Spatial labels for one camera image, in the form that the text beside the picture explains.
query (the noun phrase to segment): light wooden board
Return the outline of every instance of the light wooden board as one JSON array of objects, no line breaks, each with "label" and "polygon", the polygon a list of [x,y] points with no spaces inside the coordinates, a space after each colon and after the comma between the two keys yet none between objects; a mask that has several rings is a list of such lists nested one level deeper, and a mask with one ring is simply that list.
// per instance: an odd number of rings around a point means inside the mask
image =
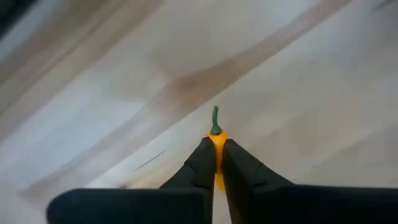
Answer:
[{"label": "light wooden board", "polygon": [[[1,223],[43,223],[75,187],[158,187],[214,105],[231,138],[296,183],[398,186],[398,2],[58,6],[2,55]],[[219,191],[214,203],[229,223]]]}]

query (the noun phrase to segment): wood grain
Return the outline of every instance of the wood grain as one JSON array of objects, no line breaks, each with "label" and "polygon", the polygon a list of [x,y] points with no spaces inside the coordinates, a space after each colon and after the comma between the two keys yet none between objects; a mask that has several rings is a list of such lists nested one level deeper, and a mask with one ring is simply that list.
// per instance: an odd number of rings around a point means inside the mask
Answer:
[{"label": "wood grain", "polygon": [[[72,161],[65,171],[27,189],[26,194],[36,197],[48,194],[53,186],[59,192],[89,183],[348,3],[324,1],[249,50],[167,85],[121,128]],[[130,139],[128,148],[114,144],[124,135]],[[67,184],[76,179],[81,182]]]},{"label": "wood grain", "polygon": [[[1,62],[1,223],[43,223],[75,187],[158,187],[214,105],[294,182],[397,187],[396,1],[61,5]],[[213,219],[230,223],[218,191]]]}]

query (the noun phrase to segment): scratch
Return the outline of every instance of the scratch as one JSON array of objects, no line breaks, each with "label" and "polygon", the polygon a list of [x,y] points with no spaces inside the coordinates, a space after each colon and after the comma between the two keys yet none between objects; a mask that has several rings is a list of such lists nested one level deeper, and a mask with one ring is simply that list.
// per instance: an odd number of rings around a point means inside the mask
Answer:
[{"label": "scratch", "polygon": [[154,156],[152,159],[148,160],[146,163],[144,163],[143,165],[141,165],[141,166],[139,166],[137,169],[135,169],[135,171],[137,171],[137,170],[143,168],[145,165],[147,165],[148,163],[152,162],[154,159],[156,159],[156,158],[158,158],[160,155],[162,155],[165,151],[167,151],[167,150],[164,150],[164,151],[162,151],[161,153],[159,153],[158,155]]}]

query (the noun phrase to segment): orange object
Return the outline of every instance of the orange object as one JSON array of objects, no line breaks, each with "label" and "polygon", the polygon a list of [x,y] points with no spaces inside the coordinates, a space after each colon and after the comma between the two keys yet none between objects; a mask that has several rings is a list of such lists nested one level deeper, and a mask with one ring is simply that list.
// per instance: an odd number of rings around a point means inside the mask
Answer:
[{"label": "orange object", "polygon": [[227,133],[223,131],[217,123],[218,107],[215,106],[213,109],[213,127],[208,133],[208,137],[213,142],[216,151],[216,172],[215,172],[215,183],[220,190],[225,194],[225,184],[223,176],[223,153],[224,145],[227,138]]}]

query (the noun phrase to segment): green stem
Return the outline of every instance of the green stem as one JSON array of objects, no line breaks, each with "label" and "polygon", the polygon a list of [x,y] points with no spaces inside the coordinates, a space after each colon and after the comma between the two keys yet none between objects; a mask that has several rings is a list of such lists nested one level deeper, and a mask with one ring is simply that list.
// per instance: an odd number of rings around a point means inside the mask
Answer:
[{"label": "green stem", "polygon": [[210,134],[221,134],[221,132],[223,131],[218,126],[217,116],[218,116],[218,106],[215,106],[213,108],[213,116],[212,116],[213,126],[211,127]]}]

